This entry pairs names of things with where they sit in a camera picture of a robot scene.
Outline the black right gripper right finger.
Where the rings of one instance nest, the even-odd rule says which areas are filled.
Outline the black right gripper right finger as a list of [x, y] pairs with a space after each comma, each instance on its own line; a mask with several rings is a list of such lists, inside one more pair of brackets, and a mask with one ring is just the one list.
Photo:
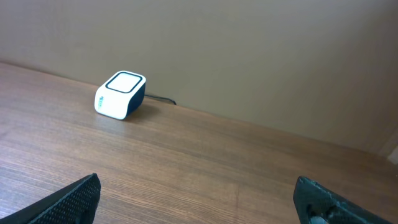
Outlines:
[[304, 176], [297, 179], [293, 201], [301, 224], [391, 224]]

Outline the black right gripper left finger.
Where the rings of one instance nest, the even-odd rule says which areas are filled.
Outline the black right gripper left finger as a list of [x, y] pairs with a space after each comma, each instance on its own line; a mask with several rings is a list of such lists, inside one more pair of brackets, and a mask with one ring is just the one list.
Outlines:
[[1, 224], [92, 224], [100, 195], [100, 180], [92, 173], [2, 218]]

